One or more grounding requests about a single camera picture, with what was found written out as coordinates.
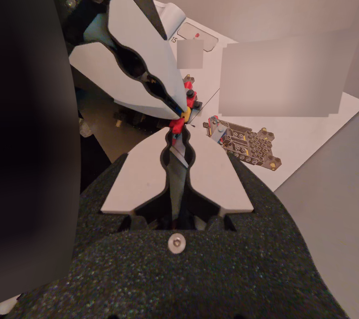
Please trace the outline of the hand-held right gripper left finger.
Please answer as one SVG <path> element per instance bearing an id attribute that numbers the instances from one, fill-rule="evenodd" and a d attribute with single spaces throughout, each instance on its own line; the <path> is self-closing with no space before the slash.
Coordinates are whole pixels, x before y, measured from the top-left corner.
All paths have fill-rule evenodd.
<path id="1" fill-rule="evenodd" d="M 165 127 L 130 150 L 101 207 L 102 213 L 134 214 L 165 189 L 166 173 L 160 156 L 168 146 L 168 133 L 170 129 Z"/>

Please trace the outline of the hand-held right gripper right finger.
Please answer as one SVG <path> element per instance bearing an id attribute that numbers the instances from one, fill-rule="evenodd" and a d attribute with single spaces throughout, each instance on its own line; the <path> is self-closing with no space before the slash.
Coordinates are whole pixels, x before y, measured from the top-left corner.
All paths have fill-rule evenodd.
<path id="1" fill-rule="evenodd" d="M 248 195 L 224 149 L 191 125 L 183 128 L 188 164 L 183 200 L 197 217 L 251 213 Z"/>

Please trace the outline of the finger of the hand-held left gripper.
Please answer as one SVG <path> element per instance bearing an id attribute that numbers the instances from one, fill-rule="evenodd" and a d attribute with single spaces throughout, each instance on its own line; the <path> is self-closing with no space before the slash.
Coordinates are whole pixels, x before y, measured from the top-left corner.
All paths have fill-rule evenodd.
<path id="1" fill-rule="evenodd" d="M 101 42 L 75 46 L 70 65 L 126 108 L 160 119 L 179 119 L 163 100 L 151 95 L 144 84 L 120 68 L 113 50 Z"/>
<path id="2" fill-rule="evenodd" d="M 108 30 L 122 47 L 141 59 L 147 73 L 158 80 L 164 92 L 180 109 L 187 110 L 182 75 L 168 40 L 163 39 L 134 0 L 110 0 Z"/>

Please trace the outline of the black lego car chassis model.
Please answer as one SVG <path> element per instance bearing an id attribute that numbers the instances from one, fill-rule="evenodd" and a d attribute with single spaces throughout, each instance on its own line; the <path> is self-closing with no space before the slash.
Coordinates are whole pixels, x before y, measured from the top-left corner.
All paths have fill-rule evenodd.
<path id="1" fill-rule="evenodd" d="M 202 108 L 202 102 L 198 101 L 197 92 L 193 89 L 194 82 L 195 78 L 191 74 L 187 74 L 183 78 L 187 99 L 187 110 L 181 116 L 181 118 L 184 118 L 184 124 L 189 122 L 193 110 L 199 111 Z M 116 120 L 117 127 L 120 127 L 122 123 L 126 123 L 135 129 L 150 134 L 158 132 L 164 127 L 169 127 L 171 123 L 169 119 L 158 119 L 123 106 L 118 106 L 113 118 Z"/>

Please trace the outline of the white lego instruction booklet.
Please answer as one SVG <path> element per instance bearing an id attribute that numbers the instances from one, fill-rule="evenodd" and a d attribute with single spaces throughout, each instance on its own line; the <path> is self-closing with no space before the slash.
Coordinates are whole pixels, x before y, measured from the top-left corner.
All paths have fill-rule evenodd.
<path id="1" fill-rule="evenodd" d="M 275 191 L 358 113 L 358 99 L 331 94 L 336 44 L 327 34 L 235 42 L 155 1 L 180 73 L 195 78 L 202 108 L 185 125 L 200 129 Z M 182 133 L 171 151 L 185 161 Z"/>

